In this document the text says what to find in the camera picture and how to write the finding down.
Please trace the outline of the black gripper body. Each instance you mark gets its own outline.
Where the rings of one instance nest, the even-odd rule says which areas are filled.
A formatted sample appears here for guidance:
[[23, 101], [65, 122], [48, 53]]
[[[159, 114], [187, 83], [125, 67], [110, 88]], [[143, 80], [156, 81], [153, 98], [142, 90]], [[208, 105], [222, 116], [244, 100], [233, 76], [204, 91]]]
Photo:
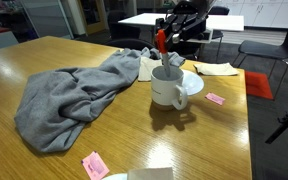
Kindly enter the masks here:
[[172, 33], [179, 33], [180, 40], [189, 40], [206, 30], [206, 19], [211, 8], [209, 0], [180, 0], [166, 13]]

